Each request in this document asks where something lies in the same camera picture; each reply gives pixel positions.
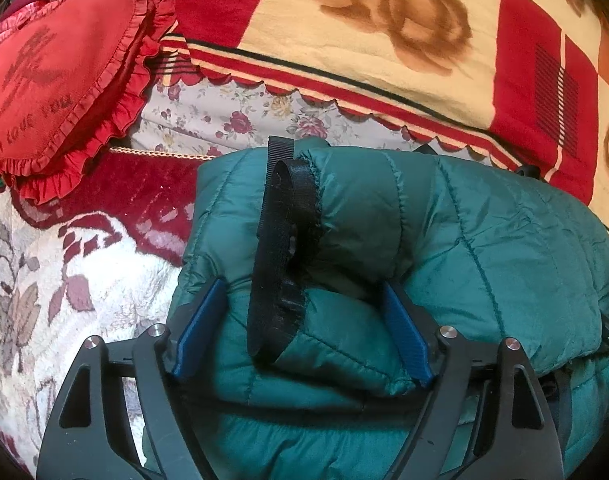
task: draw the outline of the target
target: red flower print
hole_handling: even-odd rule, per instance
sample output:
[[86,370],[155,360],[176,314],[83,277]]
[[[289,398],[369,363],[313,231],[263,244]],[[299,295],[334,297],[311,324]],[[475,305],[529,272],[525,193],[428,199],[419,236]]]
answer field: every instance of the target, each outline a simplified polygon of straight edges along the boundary
[[222,155],[222,152],[220,150],[218,150],[215,146],[211,146],[209,148],[209,151],[206,152],[207,155],[211,155],[211,156],[220,156]]
[[169,87],[167,91],[167,95],[169,96],[170,101],[179,101],[180,100],[180,85],[173,85]]
[[249,118],[242,112],[233,112],[228,123],[224,123],[224,131],[233,130],[237,134],[248,134],[253,131],[253,126]]
[[302,137],[327,138],[327,128],[317,117],[304,117],[298,121],[298,133]]

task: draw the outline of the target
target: green puffer jacket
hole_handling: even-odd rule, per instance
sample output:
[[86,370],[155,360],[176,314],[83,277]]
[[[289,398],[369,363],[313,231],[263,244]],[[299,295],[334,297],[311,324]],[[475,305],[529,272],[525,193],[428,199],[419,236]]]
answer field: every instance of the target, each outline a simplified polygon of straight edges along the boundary
[[[538,374],[572,369],[571,473],[609,415],[609,237],[578,200],[531,178],[420,153],[296,143],[318,185],[323,234],[301,329],[254,366],[246,320],[267,150],[200,167],[193,231],[170,315],[223,276],[230,310],[186,402],[222,480],[379,480],[418,416],[410,380],[368,298],[400,281],[472,340],[518,338]],[[475,416],[467,403],[446,469]]]

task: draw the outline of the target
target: red pillow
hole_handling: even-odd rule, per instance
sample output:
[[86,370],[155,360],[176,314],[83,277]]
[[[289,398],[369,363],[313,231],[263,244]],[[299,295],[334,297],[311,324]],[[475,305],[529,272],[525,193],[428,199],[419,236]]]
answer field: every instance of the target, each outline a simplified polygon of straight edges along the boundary
[[136,120],[173,0],[56,0],[0,34],[0,174],[39,203]]

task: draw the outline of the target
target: silver screw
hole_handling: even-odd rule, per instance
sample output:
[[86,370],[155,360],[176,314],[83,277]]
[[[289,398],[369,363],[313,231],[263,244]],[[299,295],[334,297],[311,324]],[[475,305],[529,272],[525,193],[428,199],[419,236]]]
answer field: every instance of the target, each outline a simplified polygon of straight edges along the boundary
[[156,323],[155,325],[151,325],[146,331],[152,337],[160,337],[164,334],[164,331],[167,329],[166,325],[162,323]]
[[449,325],[441,326],[440,333],[442,334],[442,337],[446,337],[447,339],[453,339],[458,335],[458,331]]
[[506,341],[507,348],[511,350],[520,350],[522,345],[520,345],[520,341],[518,341],[515,337],[509,337]]
[[95,348],[100,344],[100,341],[102,341],[102,339],[100,339],[99,335],[92,335],[84,340],[84,347]]

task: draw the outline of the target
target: blue gripper pad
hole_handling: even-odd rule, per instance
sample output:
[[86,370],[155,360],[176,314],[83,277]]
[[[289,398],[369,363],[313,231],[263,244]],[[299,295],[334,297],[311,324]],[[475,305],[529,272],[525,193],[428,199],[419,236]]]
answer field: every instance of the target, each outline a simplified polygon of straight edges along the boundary
[[179,307],[168,327],[171,331],[171,375],[177,380],[193,377],[200,368],[204,353],[228,307],[226,283],[220,278],[209,280],[191,303]]
[[430,386],[435,374],[429,364],[427,342],[389,283],[384,284],[382,313],[407,373],[412,379],[418,380],[422,387]]

